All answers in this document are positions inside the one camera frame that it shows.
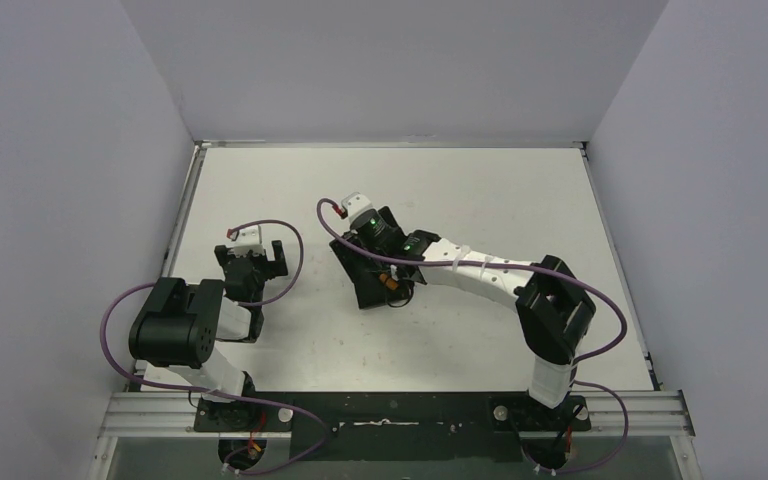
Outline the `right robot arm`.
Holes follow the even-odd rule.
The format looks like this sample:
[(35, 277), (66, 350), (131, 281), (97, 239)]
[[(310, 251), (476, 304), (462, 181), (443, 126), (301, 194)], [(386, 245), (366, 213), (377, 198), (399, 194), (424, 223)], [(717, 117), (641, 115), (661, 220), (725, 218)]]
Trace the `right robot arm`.
[(582, 339), (596, 306), (560, 258), (515, 261), (484, 254), (425, 230), (405, 232), (391, 211), (363, 196), (320, 202), (348, 223), (329, 243), (361, 309), (406, 303), (418, 286), (457, 289), (513, 311), (535, 360), (525, 419), (545, 429), (563, 415)]

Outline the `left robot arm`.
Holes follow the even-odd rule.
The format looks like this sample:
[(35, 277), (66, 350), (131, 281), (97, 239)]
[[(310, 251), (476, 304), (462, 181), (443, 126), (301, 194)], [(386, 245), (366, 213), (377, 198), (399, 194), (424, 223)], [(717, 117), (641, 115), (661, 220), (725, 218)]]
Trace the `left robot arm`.
[(219, 342), (254, 343), (264, 323), (266, 283), (289, 274), (283, 244), (261, 241), (217, 245), (214, 255), (224, 278), (189, 284), (162, 277), (151, 289), (129, 333), (137, 360), (167, 368), (203, 395), (219, 402), (217, 417), (233, 431), (249, 428), (257, 415), (251, 376), (232, 365)]

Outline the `orange handled screwdriver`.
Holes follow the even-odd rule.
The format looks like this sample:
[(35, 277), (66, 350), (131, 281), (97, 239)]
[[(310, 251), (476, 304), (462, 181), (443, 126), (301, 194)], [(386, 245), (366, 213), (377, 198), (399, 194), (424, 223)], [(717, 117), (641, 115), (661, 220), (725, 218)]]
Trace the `orange handled screwdriver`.
[(395, 290), (397, 290), (397, 289), (400, 287), (400, 284), (399, 284), (399, 282), (398, 282), (396, 279), (394, 279), (393, 277), (391, 277), (391, 276), (390, 276), (389, 274), (387, 274), (387, 273), (381, 273), (381, 274), (379, 275), (379, 280), (381, 281), (381, 283), (382, 283), (382, 284), (383, 284), (383, 285), (384, 285), (384, 286), (385, 286), (387, 289), (389, 289), (389, 290), (391, 290), (391, 291), (395, 291)]

